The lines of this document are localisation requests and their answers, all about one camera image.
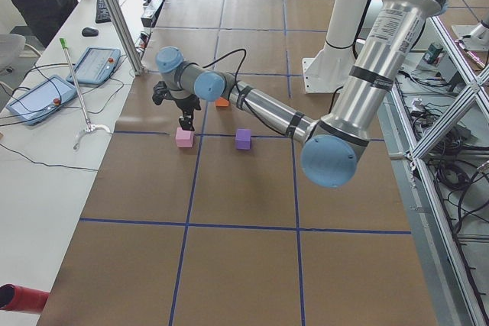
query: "red object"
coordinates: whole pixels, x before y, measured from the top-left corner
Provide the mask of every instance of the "red object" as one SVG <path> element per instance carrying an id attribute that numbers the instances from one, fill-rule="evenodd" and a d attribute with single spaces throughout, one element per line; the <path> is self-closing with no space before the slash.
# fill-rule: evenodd
<path id="1" fill-rule="evenodd" d="M 0 287 L 0 310 L 35 313 L 40 315 L 49 292 L 5 284 Z"/>
<path id="2" fill-rule="evenodd" d="M 216 107 L 228 107 L 229 101 L 223 97 L 219 97 L 215 100 Z"/>

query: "computer mouse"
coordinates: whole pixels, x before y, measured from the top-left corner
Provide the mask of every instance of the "computer mouse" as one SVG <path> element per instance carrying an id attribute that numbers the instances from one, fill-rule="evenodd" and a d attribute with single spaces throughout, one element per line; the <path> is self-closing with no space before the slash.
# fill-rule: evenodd
<path id="1" fill-rule="evenodd" d="M 99 35 L 99 30 L 94 27 L 85 27 L 82 29 L 82 36 L 94 37 Z"/>

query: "keyboard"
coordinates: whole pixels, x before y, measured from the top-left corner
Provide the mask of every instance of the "keyboard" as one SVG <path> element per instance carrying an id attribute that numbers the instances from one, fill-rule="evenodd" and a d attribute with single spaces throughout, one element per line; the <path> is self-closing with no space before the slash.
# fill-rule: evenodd
<path id="1" fill-rule="evenodd" d="M 107 4 L 105 3 L 105 0 L 97 0 L 95 23 L 106 22 L 110 22 L 110 14 L 108 13 Z"/>

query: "green handle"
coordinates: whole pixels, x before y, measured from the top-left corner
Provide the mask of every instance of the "green handle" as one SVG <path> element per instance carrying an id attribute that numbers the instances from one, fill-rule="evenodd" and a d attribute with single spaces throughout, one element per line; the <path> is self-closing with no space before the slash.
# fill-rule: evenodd
<path id="1" fill-rule="evenodd" d="M 66 44 L 66 40 L 64 38 L 60 38 L 60 42 L 61 42 L 61 47 L 63 49 L 67 49 L 68 48 L 68 45 Z"/>

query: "chair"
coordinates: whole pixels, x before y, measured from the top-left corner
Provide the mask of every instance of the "chair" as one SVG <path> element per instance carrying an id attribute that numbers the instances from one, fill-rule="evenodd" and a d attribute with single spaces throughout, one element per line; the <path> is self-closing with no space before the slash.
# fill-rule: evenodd
<path id="1" fill-rule="evenodd" d="M 40 56 L 39 51 L 25 43 L 24 36 L 20 34 L 0 34 L 0 72 L 6 70 L 12 73 L 11 64 L 21 55 L 24 47 L 28 47 L 37 56 Z"/>

